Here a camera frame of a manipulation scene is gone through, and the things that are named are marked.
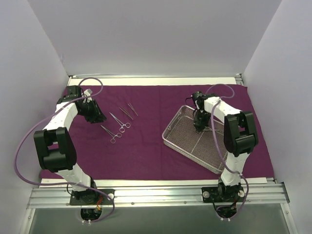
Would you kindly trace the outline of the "wire mesh instrument tray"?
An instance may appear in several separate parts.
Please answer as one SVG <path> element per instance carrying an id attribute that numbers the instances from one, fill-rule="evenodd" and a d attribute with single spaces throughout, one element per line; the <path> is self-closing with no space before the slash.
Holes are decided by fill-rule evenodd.
<path id="1" fill-rule="evenodd" d="M 219 158 L 211 122 L 202 132 L 194 127 L 194 108 L 183 105 L 162 133 L 165 145 L 214 174 L 221 174 L 224 165 Z"/>

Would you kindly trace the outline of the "steel tweezers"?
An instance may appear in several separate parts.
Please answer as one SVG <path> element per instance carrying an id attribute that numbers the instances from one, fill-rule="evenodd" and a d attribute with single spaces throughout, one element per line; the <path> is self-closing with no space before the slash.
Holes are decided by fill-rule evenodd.
<path id="1" fill-rule="evenodd" d="M 119 109 L 120 109 L 129 119 L 134 120 L 134 119 L 130 116 L 130 114 L 129 114 L 125 109 L 123 109 L 122 107 L 119 107 Z"/>
<path id="2" fill-rule="evenodd" d="M 131 110 L 135 113 L 135 115 L 138 117 L 138 113 L 136 112 L 136 110 L 134 109 L 134 107 L 132 106 L 131 103 L 128 103 L 128 106 L 131 108 Z"/>

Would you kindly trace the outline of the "steel forceps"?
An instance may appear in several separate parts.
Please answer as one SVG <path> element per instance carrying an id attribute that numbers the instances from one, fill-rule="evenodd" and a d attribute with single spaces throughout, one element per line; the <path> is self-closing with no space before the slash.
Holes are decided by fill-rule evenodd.
<path id="1" fill-rule="evenodd" d="M 203 129 L 203 131 L 210 131 L 210 132 L 215 131 L 217 134 L 223 134 L 223 131 L 222 131 L 222 130 L 217 129 L 217 128 L 213 129 L 213 128 L 211 128 L 211 127 L 205 127 L 205 128 Z"/>
<path id="2" fill-rule="evenodd" d="M 114 114 L 112 114 L 111 112 L 109 114 L 119 124 L 119 126 L 120 126 L 119 131 L 121 133 L 124 133 L 126 129 L 131 127 L 131 124 L 129 122 L 123 123 Z"/>

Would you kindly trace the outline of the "steel surgical scissors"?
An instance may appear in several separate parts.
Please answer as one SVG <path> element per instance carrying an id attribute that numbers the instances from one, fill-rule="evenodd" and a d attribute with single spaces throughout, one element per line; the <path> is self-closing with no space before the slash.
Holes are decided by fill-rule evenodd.
<path id="1" fill-rule="evenodd" d="M 111 142 L 112 144 L 115 144 L 115 143 L 116 143 L 116 139 L 117 139 L 117 138 L 121 138 L 121 137 L 122 137 L 122 134 L 121 134 L 121 133 L 114 134 L 114 133 L 112 133 L 110 130 L 108 130 L 107 128 L 105 128 L 104 126 L 102 126 L 102 125 L 101 125 L 101 128 L 104 129 L 104 131 L 105 131 L 106 133 L 108 133 L 108 134 L 111 136 L 110 142 Z"/>

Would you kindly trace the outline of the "purple cloth wrap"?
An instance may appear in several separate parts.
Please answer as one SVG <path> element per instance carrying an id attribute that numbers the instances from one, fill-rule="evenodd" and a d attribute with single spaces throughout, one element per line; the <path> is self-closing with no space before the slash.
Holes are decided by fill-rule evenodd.
<path id="1" fill-rule="evenodd" d="M 77 152 L 78 165 L 94 179 L 125 180 L 200 180 L 217 179 L 218 175 L 198 165 L 163 143 L 162 133 L 178 109 L 191 105 L 185 99 L 197 91 L 207 90 L 221 96 L 229 105 L 253 111 L 246 87 L 230 85 L 187 86 L 92 86 L 96 101 L 107 117 L 99 124 L 86 122 L 77 116 L 69 130 Z M 138 117 L 128 106 L 131 103 Z M 134 119 L 129 119 L 120 109 L 125 109 Z M 101 125 L 117 134 L 119 124 L 129 122 L 116 143 Z"/>

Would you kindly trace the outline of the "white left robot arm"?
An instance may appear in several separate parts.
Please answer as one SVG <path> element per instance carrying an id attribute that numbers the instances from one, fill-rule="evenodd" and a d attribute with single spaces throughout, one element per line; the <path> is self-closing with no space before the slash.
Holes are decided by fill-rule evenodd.
<path id="1" fill-rule="evenodd" d="M 55 116 L 41 130 L 34 133 L 34 142 L 42 169 L 62 177 L 72 185 L 74 192 L 81 192 L 86 204 L 98 200 L 94 180 L 77 163 L 77 152 L 70 137 L 69 129 L 77 115 L 85 117 L 89 123 L 101 123 L 106 117 L 97 102 L 91 98 L 91 90 L 83 92 L 84 99 L 71 103 L 77 96 L 70 94 L 60 98 L 56 105 Z"/>

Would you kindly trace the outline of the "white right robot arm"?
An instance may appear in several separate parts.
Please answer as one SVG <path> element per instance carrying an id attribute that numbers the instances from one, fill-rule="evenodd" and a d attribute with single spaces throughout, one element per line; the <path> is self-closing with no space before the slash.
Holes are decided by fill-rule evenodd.
<path id="1" fill-rule="evenodd" d="M 220 200 L 228 201 L 234 196 L 232 186 L 240 183 L 245 162 L 258 144 L 254 115 L 230 106 L 214 94 L 195 92 L 191 99 L 195 105 L 194 127 L 197 132 L 204 131 L 210 123 L 217 144 L 214 117 L 224 125 L 223 142 L 228 155 L 226 160 L 220 157 L 225 169 L 220 176 L 223 185 L 217 188 L 216 195 Z"/>

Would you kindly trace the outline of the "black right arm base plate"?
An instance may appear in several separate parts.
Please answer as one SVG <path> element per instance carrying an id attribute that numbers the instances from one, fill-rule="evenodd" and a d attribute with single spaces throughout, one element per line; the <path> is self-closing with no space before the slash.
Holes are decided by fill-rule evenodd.
<path id="1" fill-rule="evenodd" d="M 202 187 L 201 192 L 204 203 L 242 202 L 246 195 L 241 185 L 218 185 L 217 187 Z"/>

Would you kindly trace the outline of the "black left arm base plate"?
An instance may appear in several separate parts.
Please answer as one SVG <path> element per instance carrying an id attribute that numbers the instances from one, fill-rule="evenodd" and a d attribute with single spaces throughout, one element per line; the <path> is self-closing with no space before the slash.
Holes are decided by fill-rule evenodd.
<path id="1" fill-rule="evenodd" d="M 71 191 L 69 204 L 72 206 L 86 205 L 112 205 L 115 197 L 114 189 L 100 189 L 101 193 L 94 190 Z"/>

